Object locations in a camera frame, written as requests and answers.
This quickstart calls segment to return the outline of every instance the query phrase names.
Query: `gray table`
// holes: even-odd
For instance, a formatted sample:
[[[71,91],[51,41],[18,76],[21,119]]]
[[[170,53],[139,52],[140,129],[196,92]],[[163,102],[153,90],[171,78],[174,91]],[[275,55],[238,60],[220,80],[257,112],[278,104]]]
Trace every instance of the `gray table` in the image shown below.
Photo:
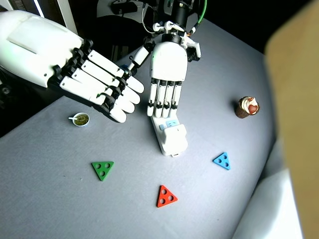
[[[189,64],[177,112],[187,151],[161,154],[146,116],[149,60],[137,74],[142,103],[125,124],[63,97],[0,139],[1,239],[232,237],[275,135],[264,56],[208,21],[193,38],[202,59]],[[256,116],[235,116],[243,96],[258,99]],[[87,127],[67,119],[76,112],[91,116]],[[212,163],[222,152],[230,171]],[[104,182],[94,161],[115,162]],[[161,184],[178,201],[157,208]]]

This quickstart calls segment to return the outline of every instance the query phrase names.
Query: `red triangle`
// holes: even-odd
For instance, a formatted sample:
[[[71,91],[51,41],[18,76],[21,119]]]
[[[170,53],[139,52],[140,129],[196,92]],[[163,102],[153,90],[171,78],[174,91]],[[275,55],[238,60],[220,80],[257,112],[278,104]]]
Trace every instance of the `red triangle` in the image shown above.
[[[158,208],[177,201],[177,197],[171,193],[164,185],[159,189]]]

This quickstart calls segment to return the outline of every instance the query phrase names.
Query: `triangle with holes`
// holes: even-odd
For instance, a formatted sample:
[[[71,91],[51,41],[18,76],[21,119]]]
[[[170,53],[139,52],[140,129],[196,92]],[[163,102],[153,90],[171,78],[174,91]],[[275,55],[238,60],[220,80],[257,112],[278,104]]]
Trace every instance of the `triangle with holes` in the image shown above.
[[[158,208],[177,201],[177,197],[171,193],[164,185],[159,189]]]
[[[221,156],[215,158],[213,162],[227,170],[230,170],[230,164],[229,164],[228,155],[226,152],[223,153]]]
[[[110,172],[114,162],[94,162],[92,166],[98,175],[99,179],[103,181]]]

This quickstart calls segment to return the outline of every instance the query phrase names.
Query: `green triangle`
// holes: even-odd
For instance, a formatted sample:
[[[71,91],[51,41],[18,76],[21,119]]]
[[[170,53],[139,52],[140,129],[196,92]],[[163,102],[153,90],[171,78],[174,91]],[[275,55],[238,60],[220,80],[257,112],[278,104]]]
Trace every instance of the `green triangle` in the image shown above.
[[[110,172],[114,162],[94,162],[92,166],[100,178],[101,181],[104,181],[108,173]]]

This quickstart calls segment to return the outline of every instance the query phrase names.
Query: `chocolate cupcake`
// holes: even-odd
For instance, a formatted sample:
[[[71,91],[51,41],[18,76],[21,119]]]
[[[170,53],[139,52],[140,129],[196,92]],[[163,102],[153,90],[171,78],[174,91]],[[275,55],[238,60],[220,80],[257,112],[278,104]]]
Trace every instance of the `chocolate cupcake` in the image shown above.
[[[259,104],[255,97],[244,97],[238,102],[238,106],[235,110],[235,114],[238,118],[245,118],[247,116],[253,116],[259,111]]]

